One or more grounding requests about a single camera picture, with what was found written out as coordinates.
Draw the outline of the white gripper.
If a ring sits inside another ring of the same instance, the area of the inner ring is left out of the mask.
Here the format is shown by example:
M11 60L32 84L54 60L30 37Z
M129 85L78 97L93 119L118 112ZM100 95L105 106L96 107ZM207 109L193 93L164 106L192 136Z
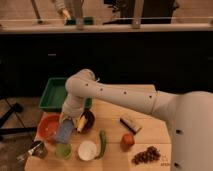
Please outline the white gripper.
M59 123L63 122L64 118L79 117L84 111L84 105L85 98L68 94L62 105L62 112L59 116Z

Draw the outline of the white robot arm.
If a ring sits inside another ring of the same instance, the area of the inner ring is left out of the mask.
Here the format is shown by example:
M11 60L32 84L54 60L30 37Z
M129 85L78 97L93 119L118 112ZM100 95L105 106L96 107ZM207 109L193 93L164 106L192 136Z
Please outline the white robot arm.
M213 171L213 93L172 94L102 84L82 69L65 83L62 117L83 113L85 100L96 98L164 121L171 138L171 171Z

